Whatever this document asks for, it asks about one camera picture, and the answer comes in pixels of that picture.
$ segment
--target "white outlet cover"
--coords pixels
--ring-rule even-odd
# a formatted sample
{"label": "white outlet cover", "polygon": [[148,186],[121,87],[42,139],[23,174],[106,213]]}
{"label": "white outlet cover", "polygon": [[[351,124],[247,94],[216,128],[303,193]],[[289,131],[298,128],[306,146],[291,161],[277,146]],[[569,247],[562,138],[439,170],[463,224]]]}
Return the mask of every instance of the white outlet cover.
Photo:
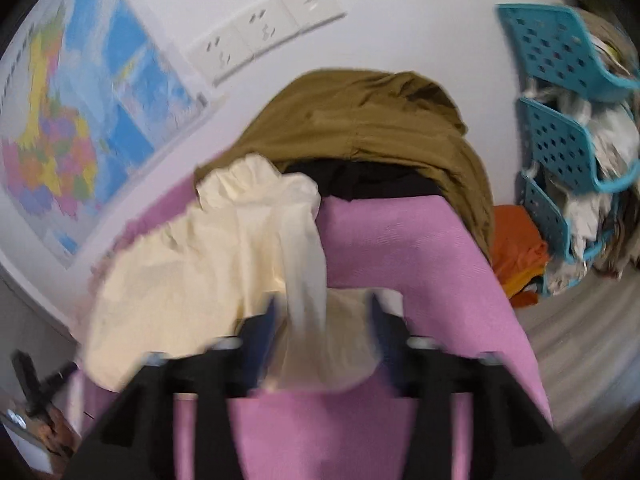
{"label": "white outlet cover", "polygon": [[301,30],[309,30],[345,15],[338,0],[282,0]]}
{"label": "white outlet cover", "polygon": [[236,28],[229,24],[199,41],[188,54],[194,67],[213,84],[254,58]]}
{"label": "white outlet cover", "polygon": [[245,43],[254,54],[295,36],[299,27],[281,0],[267,0],[233,20]]}

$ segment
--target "stacked basket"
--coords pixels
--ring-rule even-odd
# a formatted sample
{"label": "stacked basket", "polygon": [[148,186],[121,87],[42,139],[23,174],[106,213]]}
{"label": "stacked basket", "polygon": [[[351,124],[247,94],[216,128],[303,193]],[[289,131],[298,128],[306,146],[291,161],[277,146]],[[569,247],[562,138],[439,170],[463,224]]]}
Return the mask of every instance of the stacked basket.
{"label": "stacked basket", "polygon": [[[580,14],[570,7],[528,4],[498,6],[528,77],[572,90],[591,102],[615,103],[640,89],[638,79],[609,73],[596,53]],[[638,177],[635,161],[625,175],[601,180],[588,130],[573,118],[528,98],[520,99],[530,135],[532,157],[573,194],[617,193]],[[525,173],[524,206],[547,241],[552,256],[575,259],[570,249],[571,226],[545,191]],[[584,254],[590,262],[602,249],[604,233]]]}

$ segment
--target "pink ironing board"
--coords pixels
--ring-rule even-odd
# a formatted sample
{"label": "pink ironing board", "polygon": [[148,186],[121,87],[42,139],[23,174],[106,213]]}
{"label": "pink ironing board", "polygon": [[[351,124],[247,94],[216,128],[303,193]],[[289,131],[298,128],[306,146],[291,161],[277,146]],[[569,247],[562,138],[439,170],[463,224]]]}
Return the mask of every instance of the pink ironing board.
{"label": "pink ironing board", "polygon": [[[192,199],[193,188],[178,186],[127,231],[139,235],[161,223],[159,212],[167,212],[163,221],[169,220]],[[446,200],[328,198],[317,224],[329,286],[398,290],[415,333],[432,336],[463,356],[501,352],[550,420],[527,337],[490,266]],[[113,396],[87,380],[85,411],[98,416]],[[455,399],[456,480],[468,478],[468,401],[462,395]],[[394,397],[383,370],[341,394],[258,393],[232,400],[230,406],[248,480],[400,478],[414,404]],[[177,478],[192,480],[196,403],[181,400],[175,409]]]}

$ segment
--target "cream garment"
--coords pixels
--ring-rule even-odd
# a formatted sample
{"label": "cream garment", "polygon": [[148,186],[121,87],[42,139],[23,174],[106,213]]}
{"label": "cream garment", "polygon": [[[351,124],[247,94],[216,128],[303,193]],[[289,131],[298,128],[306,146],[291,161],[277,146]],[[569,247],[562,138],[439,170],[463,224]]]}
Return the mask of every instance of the cream garment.
{"label": "cream garment", "polygon": [[[200,353],[261,314],[269,293],[281,308],[266,387],[342,389],[370,376],[380,360],[370,289],[326,288],[316,184],[252,154],[211,173],[198,195],[199,204],[116,257],[83,349],[92,380],[118,391],[147,352]],[[401,295],[380,293],[401,315]]]}

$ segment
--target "map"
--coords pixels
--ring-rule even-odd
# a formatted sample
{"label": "map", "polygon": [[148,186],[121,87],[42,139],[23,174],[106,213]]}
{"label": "map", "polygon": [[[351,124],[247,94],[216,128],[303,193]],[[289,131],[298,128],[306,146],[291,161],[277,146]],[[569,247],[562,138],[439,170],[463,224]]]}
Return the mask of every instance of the map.
{"label": "map", "polygon": [[46,0],[37,15],[4,86],[0,184],[68,267],[105,206],[207,103],[125,0]]}

